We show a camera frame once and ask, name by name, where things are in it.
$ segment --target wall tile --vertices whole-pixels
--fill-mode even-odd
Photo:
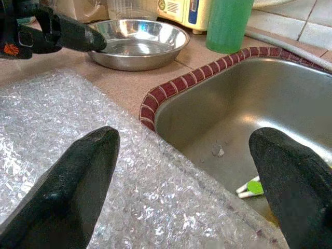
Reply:
[[[332,0],[318,0],[312,10],[309,22],[332,27]]]
[[[265,7],[261,10],[306,21],[315,2],[316,0],[297,0],[288,4]]]
[[[299,41],[332,49],[332,27],[308,22]]]
[[[296,40],[305,22],[282,17],[258,10],[253,10],[249,18],[248,26],[264,31],[269,31],[290,39]]]

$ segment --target plastic container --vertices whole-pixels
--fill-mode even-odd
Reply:
[[[241,48],[254,0],[214,0],[207,30],[207,48],[235,53]]]
[[[111,20],[157,20],[157,0],[107,0]]]
[[[106,0],[56,0],[53,9],[84,23],[108,19]]]

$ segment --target white appliance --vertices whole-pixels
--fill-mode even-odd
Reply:
[[[192,29],[194,34],[208,30],[212,0],[158,0],[158,15]]]

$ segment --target black tool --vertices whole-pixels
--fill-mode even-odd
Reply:
[[[41,31],[20,25],[17,19],[35,16]],[[33,53],[52,53],[62,47],[99,51],[104,37],[86,24],[54,13],[39,0],[0,1],[0,58],[29,59]]]
[[[73,143],[0,225],[0,248],[86,248],[119,151],[119,133],[95,130]]]
[[[290,248],[332,248],[332,170],[312,149],[261,128],[249,147]]]

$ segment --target beige tile countertop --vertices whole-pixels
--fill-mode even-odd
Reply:
[[[260,30],[255,31],[282,39],[332,62],[331,51]],[[156,70],[144,72],[116,71],[96,64],[85,53],[63,48],[57,53],[36,54],[30,60],[0,60],[0,87],[39,73],[57,68],[68,68],[86,77],[118,105],[138,117],[143,97],[151,88],[224,56],[224,54],[212,52],[206,48],[205,35],[193,35],[190,30],[187,30],[187,32],[191,38],[189,45],[183,49],[174,62]],[[269,45],[245,37],[242,48],[250,46]]]

